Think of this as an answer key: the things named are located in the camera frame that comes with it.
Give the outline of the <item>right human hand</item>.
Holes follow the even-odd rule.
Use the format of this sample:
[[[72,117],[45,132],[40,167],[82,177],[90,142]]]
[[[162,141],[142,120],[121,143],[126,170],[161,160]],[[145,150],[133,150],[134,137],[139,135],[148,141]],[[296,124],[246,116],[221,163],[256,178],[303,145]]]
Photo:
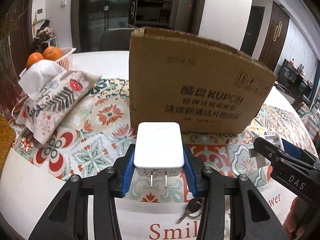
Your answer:
[[[295,210],[298,206],[299,197],[296,197],[290,207],[290,211],[284,221],[283,229],[285,233],[287,234],[288,239],[294,239],[293,232],[296,229],[297,222],[295,217]]]

